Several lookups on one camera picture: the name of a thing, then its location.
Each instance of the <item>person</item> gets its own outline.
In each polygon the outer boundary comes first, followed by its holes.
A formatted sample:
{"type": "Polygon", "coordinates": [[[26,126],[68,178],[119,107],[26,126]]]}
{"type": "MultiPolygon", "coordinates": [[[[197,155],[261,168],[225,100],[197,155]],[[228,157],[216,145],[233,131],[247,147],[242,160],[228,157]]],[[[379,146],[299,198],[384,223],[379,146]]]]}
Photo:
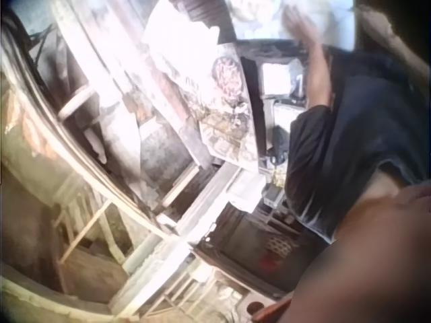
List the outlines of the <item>person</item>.
{"type": "Polygon", "coordinates": [[[431,322],[430,119],[420,91],[429,91],[429,68],[386,17],[359,14],[381,44],[413,62],[416,85],[392,60],[356,52],[336,54],[331,79],[312,22],[289,10],[288,27],[310,62],[309,108],[292,123],[286,197],[330,244],[255,323],[431,322]]]}
{"type": "Polygon", "coordinates": [[[359,16],[401,61],[411,58],[413,77],[388,57],[340,50],[333,50],[330,72],[315,25],[295,7],[286,12],[309,56],[308,108],[291,124],[286,200],[328,243],[372,221],[370,210],[391,203],[403,187],[430,178],[430,110],[420,91],[429,68],[385,16],[369,9],[359,16]]]}
{"type": "Polygon", "coordinates": [[[431,182],[409,186],[331,244],[255,323],[431,322],[431,182]]]}

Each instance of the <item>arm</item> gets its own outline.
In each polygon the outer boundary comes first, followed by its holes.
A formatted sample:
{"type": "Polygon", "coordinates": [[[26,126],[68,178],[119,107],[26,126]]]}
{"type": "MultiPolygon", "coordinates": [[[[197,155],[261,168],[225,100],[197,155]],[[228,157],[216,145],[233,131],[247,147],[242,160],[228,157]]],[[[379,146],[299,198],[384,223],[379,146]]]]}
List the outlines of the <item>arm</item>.
{"type": "Polygon", "coordinates": [[[430,67],[394,34],[387,17],[367,6],[361,6],[356,13],[366,33],[377,43],[389,50],[406,67],[410,78],[419,87],[425,98],[430,94],[430,67]]]}
{"type": "Polygon", "coordinates": [[[331,78],[325,53],[316,26],[303,16],[296,7],[286,10],[286,27],[297,39],[301,40],[309,53],[307,79],[308,107],[331,103],[331,78]]]}
{"type": "Polygon", "coordinates": [[[329,68],[320,44],[308,48],[310,65],[308,67],[307,96],[308,107],[331,103],[331,78],[329,68]]]}

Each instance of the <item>hand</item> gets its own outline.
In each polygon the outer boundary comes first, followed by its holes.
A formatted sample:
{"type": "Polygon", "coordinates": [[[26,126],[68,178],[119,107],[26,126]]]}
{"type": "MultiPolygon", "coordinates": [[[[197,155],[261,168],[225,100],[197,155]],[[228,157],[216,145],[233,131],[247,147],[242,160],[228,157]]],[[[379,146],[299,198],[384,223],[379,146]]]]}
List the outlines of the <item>hand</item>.
{"type": "Polygon", "coordinates": [[[388,18],[383,13],[365,5],[360,6],[356,13],[366,33],[376,42],[388,48],[392,40],[395,39],[395,34],[388,18]]]}
{"type": "Polygon", "coordinates": [[[316,25],[309,17],[301,14],[296,6],[286,7],[284,23],[292,36],[302,41],[307,47],[320,44],[316,25]]]}

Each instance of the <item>wire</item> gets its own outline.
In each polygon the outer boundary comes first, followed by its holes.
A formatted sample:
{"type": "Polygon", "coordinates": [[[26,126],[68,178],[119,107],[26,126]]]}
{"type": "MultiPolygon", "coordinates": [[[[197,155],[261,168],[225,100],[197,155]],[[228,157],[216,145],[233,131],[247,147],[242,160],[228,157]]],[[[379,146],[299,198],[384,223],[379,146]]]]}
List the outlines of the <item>wire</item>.
{"type": "Polygon", "coordinates": [[[51,24],[48,26],[48,28],[44,32],[42,32],[43,33],[43,36],[41,36],[42,42],[40,43],[38,53],[36,55],[36,58],[34,59],[34,64],[36,65],[36,67],[38,66],[40,54],[42,54],[42,48],[45,45],[46,39],[48,38],[48,35],[51,32],[51,30],[53,29],[53,27],[54,27],[54,24],[51,24]]]}

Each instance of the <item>sleeve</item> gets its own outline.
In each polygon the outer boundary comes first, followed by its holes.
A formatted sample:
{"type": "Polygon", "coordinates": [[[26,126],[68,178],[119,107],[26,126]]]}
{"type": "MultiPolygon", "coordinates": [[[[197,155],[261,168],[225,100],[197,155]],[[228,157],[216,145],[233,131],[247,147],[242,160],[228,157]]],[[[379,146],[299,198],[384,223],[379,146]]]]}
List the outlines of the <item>sleeve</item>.
{"type": "Polygon", "coordinates": [[[315,106],[298,116],[290,128],[286,198],[295,216],[301,216],[312,198],[329,142],[331,110],[315,106]]]}

